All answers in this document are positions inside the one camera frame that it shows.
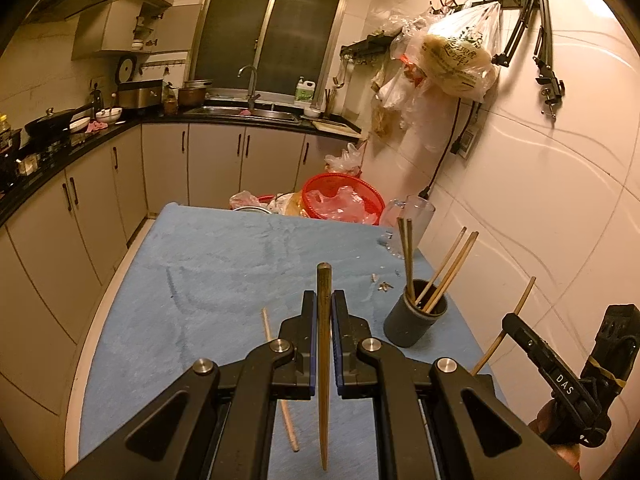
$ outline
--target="black countertop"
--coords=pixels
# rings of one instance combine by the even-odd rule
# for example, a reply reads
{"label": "black countertop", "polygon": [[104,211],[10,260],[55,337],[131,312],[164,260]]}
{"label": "black countertop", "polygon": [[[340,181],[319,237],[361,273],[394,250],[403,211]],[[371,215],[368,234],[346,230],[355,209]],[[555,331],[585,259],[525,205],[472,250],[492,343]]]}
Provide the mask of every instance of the black countertop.
{"label": "black countertop", "polygon": [[[356,131],[359,129],[343,118],[332,116],[332,120],[347,124]],[[178,113],[177,115],[165,116],[162,112],[151,112],[144,116],[134,116],[118,124],[113,124],[104,130],[87,139],[84,143],[73,148],[62,148],[55,155],[47,160],[41,160],[39,168],[29,176],[20,177],[18,182],[0,198],[0,227],[13,215],[18,208],[24,204],[31,195],[44,186],[49,180],[55,177],[60,171],[78,160],[101,144],[108,142],[117,135],[137,126],[138,124],[149,123],[204,123],[204,124],[232,124],[233,126],[252,126],[255,128],[270,128],[274,130],[287,130],[299,132],[301,134],[313,134],[334,139],[357,142],[358,139],[339,134],[329,134],[320,132],[313,126],[311,121],[301,118],[299,124],[283,123],[279,121],[245,120],[240,118],[230,118],[224,116],[212,117],[202,115],[190,115],[188,113]]]}

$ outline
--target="table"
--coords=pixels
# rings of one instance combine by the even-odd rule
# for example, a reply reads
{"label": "table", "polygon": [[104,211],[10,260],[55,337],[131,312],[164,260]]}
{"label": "table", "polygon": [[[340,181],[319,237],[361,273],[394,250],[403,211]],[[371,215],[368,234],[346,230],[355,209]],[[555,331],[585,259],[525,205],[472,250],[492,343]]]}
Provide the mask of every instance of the table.
{"label": "table", "polygon": [[[345,291],[350,314],[367,319],[372,335],[385,339],[382,324],[405,277],[402,260],[382,243],[383,232],[376,226],[167,205],[136,254],[102,330],[84,395],[80,457],[197,358],[225,365],[264,343],[262,307],[277,333],[284,319],[300,313],[303,291],[316,288],[319,262],[332,264],[334,289]],[[378,290],[372,273],[394,288]],[[415,275],[432,273],[417,254]],[[481,350],[448,299],[447,313],[403,352],[427,362],[449,356],[471,368]],[[317,399],[289,405],[301,449],[290,450],[278,409],[270,478],[378,477],[370,399],[341,400],[331,388],[328,473],[320,465]]]}

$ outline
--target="window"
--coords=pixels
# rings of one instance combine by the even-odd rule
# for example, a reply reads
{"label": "window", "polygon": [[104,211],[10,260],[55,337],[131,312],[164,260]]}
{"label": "window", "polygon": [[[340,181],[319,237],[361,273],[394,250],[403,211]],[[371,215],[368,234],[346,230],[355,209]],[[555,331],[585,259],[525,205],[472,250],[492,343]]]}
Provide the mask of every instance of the window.
{"label": "window", "polygon": [[212,80],[221,96],[239,96],[249,88],[251,74],[239,78],[238,71],[252,64],[264,98],[292,102],[301,76],[324,83],[340,1],[209,0],[191,78]]}

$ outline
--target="faucet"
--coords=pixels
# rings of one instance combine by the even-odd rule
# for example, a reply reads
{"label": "faucet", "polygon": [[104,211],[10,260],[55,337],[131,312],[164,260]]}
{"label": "faucet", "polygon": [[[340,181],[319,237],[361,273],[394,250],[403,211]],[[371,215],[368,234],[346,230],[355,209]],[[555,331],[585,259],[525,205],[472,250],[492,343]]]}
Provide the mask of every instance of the faucet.
{"label": "faucet", "polygon": [[255,86],[258,83],[258,69],[253,65],[245,65],[238,71],[238,77],[240,77],[246,69],[253,72],[253,77],[249,79],[249,93],[246,96],[248,108],[249,110],[253,110],[255,108],[256,100],[260,97],[260,94],[255,93]]}

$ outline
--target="metal screw cap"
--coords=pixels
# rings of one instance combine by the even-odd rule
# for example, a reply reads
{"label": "metal screw cap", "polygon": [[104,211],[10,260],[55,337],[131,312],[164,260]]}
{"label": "metal screw cap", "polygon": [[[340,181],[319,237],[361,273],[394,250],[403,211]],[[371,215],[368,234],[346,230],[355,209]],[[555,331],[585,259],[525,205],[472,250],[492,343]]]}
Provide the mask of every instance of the metal screw cap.
{"label": "metal screw cap", "polygon": [[368,352],[375,352],[382,348],[382,343],[375,337],[369,337],[362,341],[362,347]]}
{"label": "metal screw cap", "polygon": [[269,343],[269,348],[278,354],[282,354],[291,348],[291,343],[286,339],[274,339]]}
{"label": "metal screw cap", "polygon": [[207,358],[196,359],[191,367],[198,375],[208,375],[213,370],[213,361]]}
{"label": "metal screw cap", "polygon": [[438,360],[438,368],[442,370],[446,374],[450,374],[451,372],[455,372],[456,368],[458,368],[458,364],[448,357],[443,357]]}

